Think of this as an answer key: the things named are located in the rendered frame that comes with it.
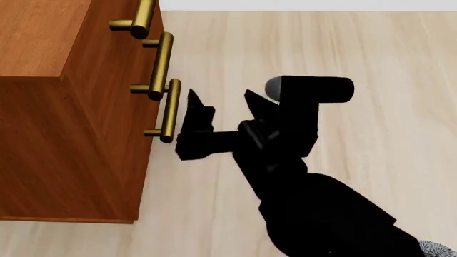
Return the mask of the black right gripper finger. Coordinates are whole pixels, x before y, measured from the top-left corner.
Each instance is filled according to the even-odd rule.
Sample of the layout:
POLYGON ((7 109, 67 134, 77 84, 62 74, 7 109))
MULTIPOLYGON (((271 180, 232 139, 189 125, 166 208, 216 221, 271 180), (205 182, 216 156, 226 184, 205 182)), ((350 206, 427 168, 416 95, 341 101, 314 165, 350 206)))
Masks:
POLYGON ((244 94, 246 104, 253 119, 250 124, 261 124, 262 126, 280 126, 280 106, 270 100, 247 89, 244 94))
POLYGON ((212 132, 214 130, 212 121, 215 108, 205 106, 193 89, 189 89, 187 100, 183 132, 212 132))

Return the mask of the brown wooden cabinet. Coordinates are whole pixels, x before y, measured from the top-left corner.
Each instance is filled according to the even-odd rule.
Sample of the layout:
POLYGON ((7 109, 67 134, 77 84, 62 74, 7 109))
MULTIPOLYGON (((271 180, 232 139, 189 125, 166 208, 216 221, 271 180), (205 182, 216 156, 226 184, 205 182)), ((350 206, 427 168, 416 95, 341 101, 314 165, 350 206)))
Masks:
POLYGON ((109 29, 138 2, 0 0, 0 221, 138 219, 156 52, 109 29))

